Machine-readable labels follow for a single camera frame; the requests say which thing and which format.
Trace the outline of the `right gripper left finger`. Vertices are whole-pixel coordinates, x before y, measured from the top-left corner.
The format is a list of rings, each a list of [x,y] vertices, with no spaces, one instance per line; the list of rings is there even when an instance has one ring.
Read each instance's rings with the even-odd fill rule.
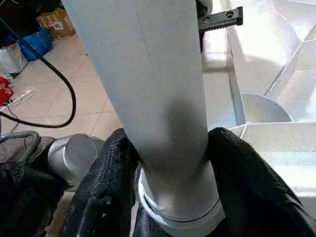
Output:
[[[59,235],[129,236],[138,161],[139,156],[124,129],[115,130],[77,188]]]

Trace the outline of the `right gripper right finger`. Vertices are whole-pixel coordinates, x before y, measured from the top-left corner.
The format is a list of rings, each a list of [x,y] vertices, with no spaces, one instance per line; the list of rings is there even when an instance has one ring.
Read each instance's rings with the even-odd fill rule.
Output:
[[[208,133],[210,160],[225,218],[221,237],[314,237],[316,221],[255,149],[230,130]]]

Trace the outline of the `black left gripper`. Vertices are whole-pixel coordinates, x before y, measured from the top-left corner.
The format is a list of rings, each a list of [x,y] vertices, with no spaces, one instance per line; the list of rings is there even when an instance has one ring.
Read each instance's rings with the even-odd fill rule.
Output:
[[[200,0],[196,1],[197,22],[199,33],[200,52],[203,52],[203,37],[205,32],[227,28],[229,26],[240,26],[243,24],[243,7],[229,9],[219,13],[208,14],[208,8]]]

